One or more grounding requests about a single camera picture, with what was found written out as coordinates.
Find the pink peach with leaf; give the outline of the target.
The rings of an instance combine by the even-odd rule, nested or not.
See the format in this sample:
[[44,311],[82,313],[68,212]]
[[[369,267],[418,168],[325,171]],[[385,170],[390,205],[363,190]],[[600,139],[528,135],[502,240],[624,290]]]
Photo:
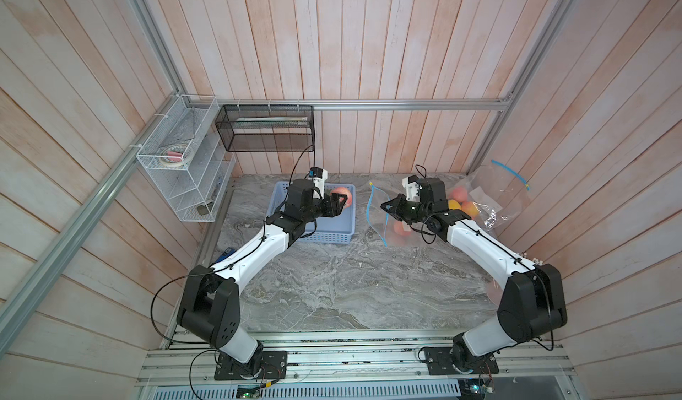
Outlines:
[[410,236],[413,231],[406,222],[395,221],[393,226],[394,233],[401,237]]

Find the clear zip-top bag with label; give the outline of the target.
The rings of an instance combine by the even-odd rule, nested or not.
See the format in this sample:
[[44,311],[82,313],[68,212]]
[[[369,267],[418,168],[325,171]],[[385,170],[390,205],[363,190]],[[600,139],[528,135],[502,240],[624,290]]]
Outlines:
[[374,181],[369,183],[369,201],[365,211],[369,227],[375,231],[385,247],[422,247],[426,243],[420,233],[413,231],[410,236],[401,237],[394,233],[393,226],[396,219],[390,217],[381,205],[394,199],[403,190],[396,190],[390,183]]

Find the yellow red peach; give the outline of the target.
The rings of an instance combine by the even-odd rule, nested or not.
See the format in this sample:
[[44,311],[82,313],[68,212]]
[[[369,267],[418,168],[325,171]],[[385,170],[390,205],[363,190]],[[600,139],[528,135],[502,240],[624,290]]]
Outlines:
[[458,209],[462,209],[462,207],[461,207],[459,202],[457,202],[454,199],[450,199],[449,200],[449,209],[450,210],[458,210]]

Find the large pink peach front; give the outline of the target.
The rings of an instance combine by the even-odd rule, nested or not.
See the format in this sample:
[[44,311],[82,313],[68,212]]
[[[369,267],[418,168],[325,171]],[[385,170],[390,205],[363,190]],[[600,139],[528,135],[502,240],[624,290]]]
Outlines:
[[449,198],[462,204],[468,200],[468,191],[465,187],[456,187],[451,192],[449,192]]

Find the orange peach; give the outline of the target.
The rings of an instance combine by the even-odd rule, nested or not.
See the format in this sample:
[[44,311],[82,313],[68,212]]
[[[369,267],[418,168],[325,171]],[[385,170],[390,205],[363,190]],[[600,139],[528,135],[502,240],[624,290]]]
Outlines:
[[472,201],[464,201],[461,203],[461,209],[463,212],[467,213],[472,219],[476,218],[480,214],[479,208]]

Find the clear zip-top bag blue zipper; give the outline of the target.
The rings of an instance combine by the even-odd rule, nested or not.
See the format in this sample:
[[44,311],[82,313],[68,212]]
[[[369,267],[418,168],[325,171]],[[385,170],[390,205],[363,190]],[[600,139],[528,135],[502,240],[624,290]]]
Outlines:
[[496,160],[480,166],[447,189],[463,186],[468,200],[480,214],[473,218],[485,231],[501,234],[530,205],[530,186],[525,178]]

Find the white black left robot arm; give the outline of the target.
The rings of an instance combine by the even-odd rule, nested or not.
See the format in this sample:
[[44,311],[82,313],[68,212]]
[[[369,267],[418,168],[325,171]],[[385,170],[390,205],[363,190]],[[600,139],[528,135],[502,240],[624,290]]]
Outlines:
[[351,206],[350,190],[327,191],[325,181],[323,176],[291,182],[284,201],[254,238],[220,263],[191,270],[177,323],[236,363],[256,363],[262,344],[241,327],[240,295],[273,258],[309,235],[309,223],[339,217]]

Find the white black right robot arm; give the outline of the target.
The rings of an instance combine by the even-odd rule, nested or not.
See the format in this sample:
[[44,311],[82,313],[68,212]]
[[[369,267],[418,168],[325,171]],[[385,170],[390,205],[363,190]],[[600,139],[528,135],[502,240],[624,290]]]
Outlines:
[[503,289],[497,314],[453,340],[451,357],[464,371],[471,362],[553,334],[568,323],[561,273],[552,265],[533,263],[481,229],[463,208],[449,206],[438,178],[411,175],[405,192],[380,205],[397,222],[449,243],[472,258]]

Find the light blue plastic basket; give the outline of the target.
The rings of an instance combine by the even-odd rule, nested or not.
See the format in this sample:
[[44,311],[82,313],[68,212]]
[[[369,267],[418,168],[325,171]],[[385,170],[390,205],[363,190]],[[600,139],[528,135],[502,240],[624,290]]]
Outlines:
[[[275,212],[275,208],[279,206],[285,199],[288,192],[289,183],[286,181],[277,182],[271,196],[266,215],[270,216]],[[355,196],[355,186],[352,184],[340,183],[326,183],[325,194],[329,194],[332,190],[337,188],[346,188],[350,190],[351,196]],[[341,215],[333,218],[321,217],[316,220],[317,229],[315,233],[308,238],[300,238],[301,242],[312,242],[321,244],[339,244],[347,245],[350,243],[353,234],[355,233],[356,221],[356,202],[352,198],[352,204],[345,208]]]

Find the blue object beside table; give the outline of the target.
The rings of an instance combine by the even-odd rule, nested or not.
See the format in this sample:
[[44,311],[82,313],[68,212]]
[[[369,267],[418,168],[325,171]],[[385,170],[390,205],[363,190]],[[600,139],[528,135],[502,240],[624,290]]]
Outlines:
[[236,250],[232,247],[227,248],[225,251],[223,251],[218,258],[216,258],[213,261],[213,264],[215,263],[221,263],[222,261],[225,261],[227,258],[231,257]]

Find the tape roll on shelf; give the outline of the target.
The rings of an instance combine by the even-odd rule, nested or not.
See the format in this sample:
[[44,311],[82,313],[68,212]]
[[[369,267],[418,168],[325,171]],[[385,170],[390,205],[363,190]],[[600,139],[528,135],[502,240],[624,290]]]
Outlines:
[[189,165],[194,154],[189,144],[172,144],[159,152],[158,160],[162,167],[179,168]]

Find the black mesh wall basket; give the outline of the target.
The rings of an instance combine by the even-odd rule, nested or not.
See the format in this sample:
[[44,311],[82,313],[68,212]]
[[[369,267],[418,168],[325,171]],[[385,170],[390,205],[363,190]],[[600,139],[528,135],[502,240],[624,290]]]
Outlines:
[[224,104],[214,124],[229,152],[314,151],[314,108],[308,105]]

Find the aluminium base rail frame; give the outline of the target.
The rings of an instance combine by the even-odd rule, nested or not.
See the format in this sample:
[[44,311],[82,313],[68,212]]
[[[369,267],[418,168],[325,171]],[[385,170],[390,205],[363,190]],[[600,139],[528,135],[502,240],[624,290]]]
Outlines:
[[265,379],[216,380],[218,356],[188,331],[147,353],[134,399],[584,399],[560,344],[522,344],[492,358],[497,372],[431,375],[430,347],[448,347],[456,330],[257,333],[266,353],[286,359]]

